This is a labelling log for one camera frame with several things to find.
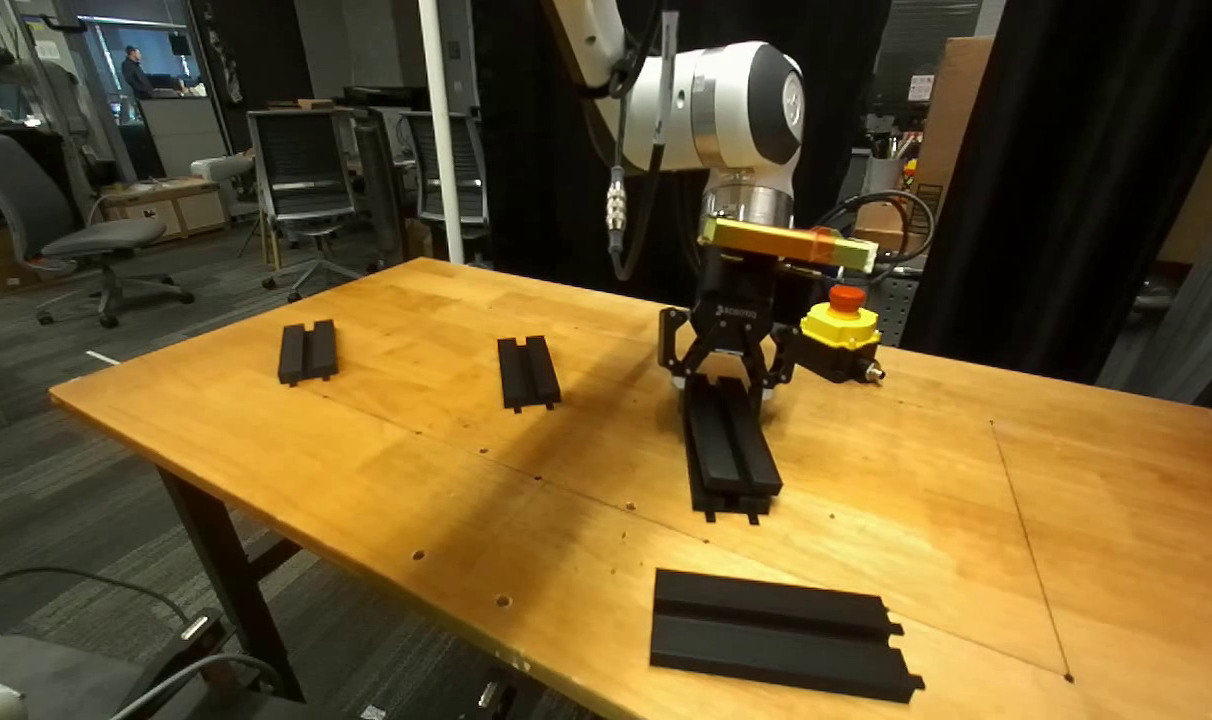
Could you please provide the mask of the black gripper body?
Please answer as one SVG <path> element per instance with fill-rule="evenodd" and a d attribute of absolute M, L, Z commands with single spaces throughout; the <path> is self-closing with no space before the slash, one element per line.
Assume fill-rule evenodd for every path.
<path fill-rule="evenodd" d="M 811 292 L 814 277 L 789 259 L 706 254 L 691 306 L 659 312 L 659 367 L 677 390 L 686 390 L 713 351 L 731 351 L 752 394 L 789 384 L 797 367 L 797 324 Z"/>

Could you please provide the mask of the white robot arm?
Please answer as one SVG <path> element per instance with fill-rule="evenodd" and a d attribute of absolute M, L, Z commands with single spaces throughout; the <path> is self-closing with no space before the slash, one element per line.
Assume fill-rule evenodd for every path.
<path fill-rule="evenodd" d="M 547 0 L 573 80 L 607 131 L 605 234 L 607 259 L 628 282 L 649 244 L 657 198 L 628 207 L 628 171 L 705 171 L 699 244 L 713 272 L 691 307 L 659 322 L 659 365 L 679 390 L 713 351 L 737 351 L 743 394 L 767 398 L 792 375 L 789 345 L 763 295 L 728 292 L 737 236 L 757 234 L 757 257 L 792 236 L 792 171 L 804 131 L 804 74 L 767 39 L 677 50 L 679 18 L 659 12 L 635 39 L 614 0 Z"/>

